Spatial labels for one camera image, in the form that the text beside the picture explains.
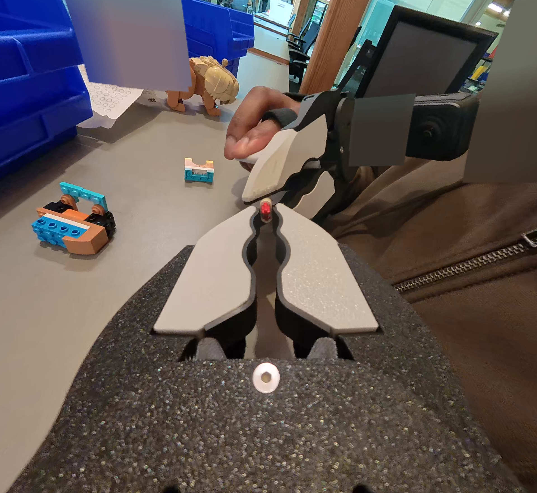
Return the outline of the wooden pillar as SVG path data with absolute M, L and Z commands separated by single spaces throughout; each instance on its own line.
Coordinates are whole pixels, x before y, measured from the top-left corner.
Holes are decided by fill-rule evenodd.
M 302 94 L 329 90 L 370 0 L 330 0 L 300 87 Z

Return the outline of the black office chair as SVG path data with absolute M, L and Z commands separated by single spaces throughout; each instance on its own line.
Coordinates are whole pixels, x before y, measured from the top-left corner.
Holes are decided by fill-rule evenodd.
M 299 35 L 288 34 L 286 43 L 288 45 L 289 76 L 297 80 L 297 89 L 300 88 L 303 76 L 310 60 L 312 50 L 319 36 L 321 23 L 324 19 L 328 5 L 323 4 L 321 8 L 316 7 L 312 17 L 306 22 Z

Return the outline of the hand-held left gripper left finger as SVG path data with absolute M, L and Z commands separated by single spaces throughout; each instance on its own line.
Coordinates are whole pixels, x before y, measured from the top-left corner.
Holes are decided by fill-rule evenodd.
M 249 206 L 198 240 L 154 324 L 156 334 L 211 337 L 227 350 L 252 331 L 258 213 Z

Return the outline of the person's right hand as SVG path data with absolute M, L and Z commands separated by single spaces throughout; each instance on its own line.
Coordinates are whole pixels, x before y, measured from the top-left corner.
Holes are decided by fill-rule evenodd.
M 262 121 L 264 114 L 281 108 L 298 113 L 302 98 L 303 95 L 285 94 L 270 87 L 252 88 L 228 125 L 223 151 L 225 159 L 243 160 L 264 149 L 281 129 L 274 120 Z

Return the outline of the blue plastic bin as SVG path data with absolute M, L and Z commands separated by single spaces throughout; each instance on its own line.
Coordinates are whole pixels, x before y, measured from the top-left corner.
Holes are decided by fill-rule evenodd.
M 63 0 L 1 0 L 1 178 L 92 116 L 82 63 Z
M 201 0 L 182 0 L 182 10 L 189 57 L 226 59 L 237 76 L 240 59 L 254 45 L 253 15 Z

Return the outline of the printed paper sheet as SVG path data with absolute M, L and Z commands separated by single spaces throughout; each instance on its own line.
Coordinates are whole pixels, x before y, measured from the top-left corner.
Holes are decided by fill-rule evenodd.
M 90 82 L 84 64 L 78 69 L 89 92 L 92 116 L 77 127 L 111 128 L 117 119 L 141 96 L 143 90 Z

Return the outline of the blue orange toy brick assembly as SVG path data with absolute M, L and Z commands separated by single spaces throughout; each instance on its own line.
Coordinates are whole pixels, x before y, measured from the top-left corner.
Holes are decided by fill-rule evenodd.
M 116 222 L 106 197 L 69 182 L 60 182 L 59 201 L 37 208 L 31 228 L 40 242 L 74 255 L 97 255 L 114 237 Z

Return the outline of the small multicoloured toy brick block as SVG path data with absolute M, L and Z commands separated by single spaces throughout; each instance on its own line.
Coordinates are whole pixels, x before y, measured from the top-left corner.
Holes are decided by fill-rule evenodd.
M 191 158 L 184 159 L 184 181 L 213 184 L 214 180 L 214 162 L 205 161 L 204 164 L 198 165 Z

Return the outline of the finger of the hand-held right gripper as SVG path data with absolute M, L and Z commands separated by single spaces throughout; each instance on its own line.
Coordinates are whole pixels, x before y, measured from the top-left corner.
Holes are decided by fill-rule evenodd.
M 324 154 L 327 135 L 326 114 L 322 114 L 300 129 L 279 131 L 264 149 L 242 159 L 253 166 L 242 201 L 252 203 L 281 191 L 306 162 Z
M 335 182 L 326 170 L 306 170 L 298 190 L 290 199 L 290 208 L 303 217 L 315 220 L 335 194 Z

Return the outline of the brown toy brick model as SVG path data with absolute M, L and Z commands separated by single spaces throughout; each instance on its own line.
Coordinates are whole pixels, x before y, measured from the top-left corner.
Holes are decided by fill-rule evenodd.
M 220 116 L 218 104 L 228 105 L 235 102 L 239 83 L 236 77 L 227 70 L 228 60 L 218 62 L 211 56 L 191 57 L 191 85 L 185 92 L 167 91 L 166 103 L 169 108 L 185 112 L 184 100 L 198 95 L 208 115 Z

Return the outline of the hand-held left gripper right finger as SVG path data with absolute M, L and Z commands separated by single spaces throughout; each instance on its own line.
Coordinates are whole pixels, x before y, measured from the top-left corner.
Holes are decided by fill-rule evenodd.
M 275 223 L 279 329 L 297 343 L 376 332 L 379 323 L 338 242 L 283 204 L 275 206 Z

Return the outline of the large black screen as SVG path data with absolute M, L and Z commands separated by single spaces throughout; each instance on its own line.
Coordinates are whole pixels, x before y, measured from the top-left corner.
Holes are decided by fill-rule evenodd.
M 357 99 L 456 93 L 497 36 L 396 5 L 377 45 L 363 42 L 336 88 Z

